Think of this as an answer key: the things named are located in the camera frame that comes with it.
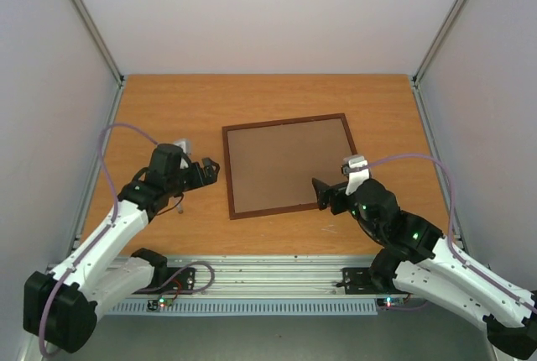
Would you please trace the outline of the brown wooden picture frame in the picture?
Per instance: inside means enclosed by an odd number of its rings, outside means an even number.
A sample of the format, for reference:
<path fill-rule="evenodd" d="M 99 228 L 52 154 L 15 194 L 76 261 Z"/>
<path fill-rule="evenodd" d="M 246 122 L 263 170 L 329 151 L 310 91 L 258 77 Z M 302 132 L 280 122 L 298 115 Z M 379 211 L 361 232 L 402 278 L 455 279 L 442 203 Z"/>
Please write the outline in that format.
<path fill-rule="evenodd" d="M 232 220 L 316 209 L 311 180 L 343 182 L 357 152 L 343 113 L 224 126 L 222 140 Z"/>

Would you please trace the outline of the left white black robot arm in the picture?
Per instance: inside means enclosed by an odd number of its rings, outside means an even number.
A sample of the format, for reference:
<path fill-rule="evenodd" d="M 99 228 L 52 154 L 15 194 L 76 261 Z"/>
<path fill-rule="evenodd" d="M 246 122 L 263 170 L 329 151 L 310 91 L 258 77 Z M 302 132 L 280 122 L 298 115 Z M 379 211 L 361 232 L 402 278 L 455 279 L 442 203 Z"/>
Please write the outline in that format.
<path fill-rule="evenodd" d="M 23 328 L 47 347 L 74 353 L 86 344 L 104 314 L 131 294 L 163 293 L 175 278 L 168 260 L 139 249 L 120 267 L 112 261 L 169 201 L 216 183 L 220 166 L 210 158 L 193 162 L 189 143 L 157 144 L 149 165 L 121 189 L 111 211 L 93 233 L 49 273 L 34 272 L 23 288 Z"/>

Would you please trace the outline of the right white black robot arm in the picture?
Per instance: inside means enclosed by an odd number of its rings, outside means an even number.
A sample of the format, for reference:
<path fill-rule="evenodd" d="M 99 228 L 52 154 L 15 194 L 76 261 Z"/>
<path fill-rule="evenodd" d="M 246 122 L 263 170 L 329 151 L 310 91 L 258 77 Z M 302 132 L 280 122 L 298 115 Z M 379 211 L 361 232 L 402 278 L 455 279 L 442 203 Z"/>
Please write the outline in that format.
<path fill-rule="evenodd" d="M 368 273 L 383 294 L 419 296 L 466 319 L 513 358 L 536 352 L 536 294 L 498 277 L 463 250 L 450 245 L 435 225 L 399 207 L 396 196 L 374 179 L 352 194 L 347 183 L 329 186 L 314 179 L 317 206 L 349 213 L 382 250 Z"/>

